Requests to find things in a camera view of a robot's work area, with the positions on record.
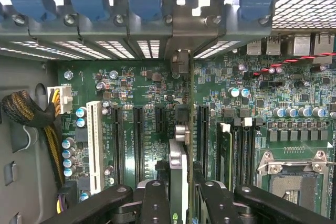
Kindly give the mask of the black RAM stick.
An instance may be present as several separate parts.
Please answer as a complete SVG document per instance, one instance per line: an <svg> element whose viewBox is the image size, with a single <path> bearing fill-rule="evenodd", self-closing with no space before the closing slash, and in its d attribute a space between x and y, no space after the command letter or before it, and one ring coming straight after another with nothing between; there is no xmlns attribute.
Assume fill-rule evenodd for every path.
<svg viewBox="0 0 336 224"><path fill-rule="evenodd" d="M233 137L230 124L217 123L216 179L229 191L233 189Z"/></svg>

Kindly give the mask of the black RAM slot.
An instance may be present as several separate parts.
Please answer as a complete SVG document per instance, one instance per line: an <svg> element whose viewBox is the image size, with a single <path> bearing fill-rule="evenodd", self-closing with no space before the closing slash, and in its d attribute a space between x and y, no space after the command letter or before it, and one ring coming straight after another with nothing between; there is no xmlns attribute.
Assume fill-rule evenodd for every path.
<svg viewBox="0 0 336 224"><path fill-rule="evenodd" d="M234 189L240 184L241 127L234 127Z"/></svg>
<svg viewBox="0 0 336 224"><path fill-rule="evenodd" d="M253 118L243 119L244 146L246 148L244 171L245 184L251 184L254 176L254 149L255 149L255 129Z"/></svg>

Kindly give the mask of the long black expansion slot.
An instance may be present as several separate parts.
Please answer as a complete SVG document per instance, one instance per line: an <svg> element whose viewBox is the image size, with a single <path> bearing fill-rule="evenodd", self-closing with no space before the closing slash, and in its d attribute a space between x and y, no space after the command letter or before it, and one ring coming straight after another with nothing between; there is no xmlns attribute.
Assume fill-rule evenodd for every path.
<svg viewBox="0 0 336 224"><path fill-rule="evenodd" d="M133 108L133 139L135 158L135 182L144 180L144 108L135 106Z"/></svg>
<svg viewBox="0 0 336 224"><path fill-rule="evenodd" d="M112 140L114 180L117 184L124 183L124 131L123 112L121 106L112 107Z"/></svg>

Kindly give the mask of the CPU socket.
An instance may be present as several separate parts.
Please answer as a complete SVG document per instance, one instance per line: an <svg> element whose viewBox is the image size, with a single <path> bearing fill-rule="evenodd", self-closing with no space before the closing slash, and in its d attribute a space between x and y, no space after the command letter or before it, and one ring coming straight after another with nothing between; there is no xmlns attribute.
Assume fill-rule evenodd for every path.
<svg viewBox="0 0 336 224"><path fill-rule="evenodd" d="M259 157L256 187L330 217L331 164L326 151L319 149L302 159L281 159L266 150Z"/></svg>

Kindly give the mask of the short black expansion slot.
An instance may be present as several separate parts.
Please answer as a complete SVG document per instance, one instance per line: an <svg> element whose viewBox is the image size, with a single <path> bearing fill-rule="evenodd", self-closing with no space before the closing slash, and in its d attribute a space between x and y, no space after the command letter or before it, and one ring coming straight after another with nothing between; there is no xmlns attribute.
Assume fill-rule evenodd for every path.
<svg viewBox="0 0 336 224"><path fill-rule="evenodd" d="M155 131L163 133L166 129L166 109L163 105L155 107Z"/></svg>

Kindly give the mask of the white PCI expansion slot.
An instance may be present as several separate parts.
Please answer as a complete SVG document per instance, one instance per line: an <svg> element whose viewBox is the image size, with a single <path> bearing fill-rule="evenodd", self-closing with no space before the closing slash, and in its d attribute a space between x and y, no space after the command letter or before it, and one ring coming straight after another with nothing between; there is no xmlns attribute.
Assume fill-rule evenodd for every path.
<svg viewBox="0 0 336 224"><path fill-rule="evenodd" d="M101 102L86 103L87 134L89 154L90 193L92 195L104 189L103 133Z"/></svg>

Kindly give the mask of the black power plug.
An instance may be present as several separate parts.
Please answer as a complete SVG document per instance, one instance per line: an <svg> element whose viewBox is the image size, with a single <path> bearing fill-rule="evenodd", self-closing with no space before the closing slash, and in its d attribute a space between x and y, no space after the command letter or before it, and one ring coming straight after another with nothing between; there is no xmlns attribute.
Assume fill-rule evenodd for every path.
<svg viewBox="0 0 336 224"><path fill-rule="evenodd" d="M58 190L56 198L56 211L58 214L72 208L78 203L78 188L75 180L68 180Z"/></svg>

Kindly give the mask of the green motherboard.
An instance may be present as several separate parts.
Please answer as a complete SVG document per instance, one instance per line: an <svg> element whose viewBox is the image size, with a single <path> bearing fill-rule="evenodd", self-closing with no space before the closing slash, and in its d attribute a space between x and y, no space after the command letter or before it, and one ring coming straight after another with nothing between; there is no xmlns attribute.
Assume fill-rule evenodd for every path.
<svg viewBox="0 0 336 224"><path fill-rule="evenodd" d="M270 150L276 158L305 158L315 151L326 151L331 164L330 219L336 219L336 36L332 64L314 64L315 35L310 35L310 55L294 56L293 39L281 39L281 54L247 55L247 48L207 58L208 52L194 61L193 161L197 160L197 107L209 107L207 180L216 179L217 123L241 127L240 184L245 184L243 119L253 118L255 129L255 185L260 155ZM124 183L135 182L133 108L144 108L144 180L156 179L155 165L169 164L169 141L174 136L175 107L182 99L181 83L171 74L166 61L78 61L61 64L59 81L72 88L70 113L61 117L63 166L67 180L75 180L78 201L90 193L86 103L101 102L104 189L114 180L112 107L121 106L124 131ZM166 129L155 131L155 107L166 109Z"/></svg>

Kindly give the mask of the white power connector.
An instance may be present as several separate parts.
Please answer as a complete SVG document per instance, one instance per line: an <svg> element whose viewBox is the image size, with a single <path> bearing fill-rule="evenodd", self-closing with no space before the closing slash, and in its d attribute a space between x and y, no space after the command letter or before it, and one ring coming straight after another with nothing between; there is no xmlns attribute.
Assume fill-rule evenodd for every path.
<svg viewBox="0 0 336 224"><path fill-rule="evenodd" d="M72 111L72 88L71 86L56 86L47 88L48 99L55 106L56 116Z"/></svg>

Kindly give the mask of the silver rear port block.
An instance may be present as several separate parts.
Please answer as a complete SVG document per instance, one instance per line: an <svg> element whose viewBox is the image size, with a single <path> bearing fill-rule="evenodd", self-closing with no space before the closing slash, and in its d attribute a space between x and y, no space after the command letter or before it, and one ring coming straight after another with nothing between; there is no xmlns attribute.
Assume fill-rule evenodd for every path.
<svg viewBox="0 0 336 224"><path fill-rule="evenodd" d="M262 42L263 39L257 39L254 41L251 41L247 44L247 55L261 55L262 54Z"/></svg>
<svg viewBox="0 0 336 224"><path fill-rule="evenodd" d="M310 35L295 35L293 39L293 55L308 56L310 55Z"/></svg>
<svg viewBox="0 0 336 224"><path fill-rule="evenodd" d="M269 36L266 38L266 54L267 55L281 54L281 39L279 36Z"/></svg>
<svg viewBox="0 0 336 224"><path fill-rule="evenodd" d="M313 59L314 64L329 65L332 64L332 56L321 56L323 53L332 53L334 47L334 35L316 34L313 44L313 55L320 55Z"/></svg>

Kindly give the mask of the black and silver PC case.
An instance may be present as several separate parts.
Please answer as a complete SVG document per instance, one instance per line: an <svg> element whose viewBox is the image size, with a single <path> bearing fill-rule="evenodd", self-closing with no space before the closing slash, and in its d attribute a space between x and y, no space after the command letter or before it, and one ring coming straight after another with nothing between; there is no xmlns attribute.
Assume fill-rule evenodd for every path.
<svg viewBox="0 0 336 224"><path fill-rule="evenodd" d="M62 86L63 63L78 61L170 61L165 57L172 36L175 6L218 7L222 18L217 41L207 51L218 54L247 48L251 41L295 35L336 36L336 0L274 0L271 15L245 21L239 0L162 0L162 17L147 22L132 13L129 0L109 0L110 18L92 22L78 14L71 0L53 0L56 19L36 22L0 0L0 224L41 224L57 215L58 190L67 180L62 154L61 117L47 88ZM193 163L187 224L195 216Z"/></svg>

